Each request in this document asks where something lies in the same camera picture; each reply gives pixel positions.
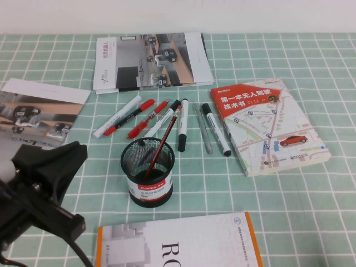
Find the book cover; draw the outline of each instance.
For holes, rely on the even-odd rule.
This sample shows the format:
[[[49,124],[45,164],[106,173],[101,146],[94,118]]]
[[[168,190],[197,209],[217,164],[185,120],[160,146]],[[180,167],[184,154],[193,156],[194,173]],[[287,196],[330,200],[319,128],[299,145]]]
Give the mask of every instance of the book cover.
[[[98,228],[96,267],[262,267],[248,212]]]
[[[200,33],[98,38],[97,93],[214,82]]]
[[[308,166],[331,157],[281,79],[215,88],[211,97],[246,176]]]
[[[88,90],[10,79],[0,91],[0,138],[4,139],[0,146],[5,140],[60,146],[89,94]]]

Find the green checkered tablecloth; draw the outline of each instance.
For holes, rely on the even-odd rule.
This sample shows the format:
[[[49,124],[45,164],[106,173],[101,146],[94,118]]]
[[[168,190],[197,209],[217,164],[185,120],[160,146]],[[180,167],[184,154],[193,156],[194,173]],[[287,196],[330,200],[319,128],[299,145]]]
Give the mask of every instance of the green checkered tablecloth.
[[[1,87],[14,77],[90,90],[97,37],[0,36]],[[79,140],[89,154],[63,202],[86,219],[78,243],[92,258],[98,225],[246,210],[265,266],[356,266],[356,34],[205,34],[204,39],[213,86],[91,93],[66,141]],[[206,153],[190,108],[186,152],[177,151],[175,130],[168,138],[176,155],[174,193],[165,205],[144,209],[130,200],[119,159],[127,133],[148,112],[109,137],[91,135],[137,94],[142,101],[211,103],[211,88],[271,77],[281,77],[291,90],[329,147],[328,162],[247,178],[235,154],[223,157],[211,130],[214,153]],[[82,266],[62,240],[35,228],[6,256],[28,266]]]

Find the red pen cap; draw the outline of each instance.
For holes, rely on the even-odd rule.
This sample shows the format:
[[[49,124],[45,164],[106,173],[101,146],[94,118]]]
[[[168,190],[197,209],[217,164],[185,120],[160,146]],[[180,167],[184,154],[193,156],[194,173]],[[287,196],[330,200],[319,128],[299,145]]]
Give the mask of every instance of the red pen cap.
[[[140,132],[146,128],[147,122],[141,121],[131,132],[128,133],[127,139],[135,138],[140,134]]]
[[[147,108],[149,108],[150,106],[152,106],[154,103],[155,103],[155,100],[154,100],[154,99],[149,99],[149,100],[147,100],[145,103],[143,103],[143,104],[140,106],[140,110],[141,110],[141,111],[144,111],[145,109],[147,109]]]
[[[104,132],[104,135],[105,136],[108,136],[110,134],[112,134],[113,132],[116,131],[116,127],[115,126],[111,126],[109,129],[107,129],[105,132]]]

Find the autonomous driving book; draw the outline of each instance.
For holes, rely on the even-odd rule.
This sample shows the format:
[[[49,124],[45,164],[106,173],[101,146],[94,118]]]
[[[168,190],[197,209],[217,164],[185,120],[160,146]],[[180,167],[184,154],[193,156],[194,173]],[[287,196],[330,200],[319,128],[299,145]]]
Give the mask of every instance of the autonomous driving book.
[[[279,78],[211,90],[246,176],[328,161],[331,154]]]

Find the red car illustration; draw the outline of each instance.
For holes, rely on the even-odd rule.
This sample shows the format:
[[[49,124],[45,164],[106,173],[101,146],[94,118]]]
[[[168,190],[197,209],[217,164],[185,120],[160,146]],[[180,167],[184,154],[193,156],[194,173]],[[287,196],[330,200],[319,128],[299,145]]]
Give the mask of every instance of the red car illustration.
[[[279,144],[281,146],[288,146],[299,142],[305,143],[307,142],[307,140],[308,138],[306,138],[305,136],[294,135],[294,136],[289,136],[286,140],[281,141]]]

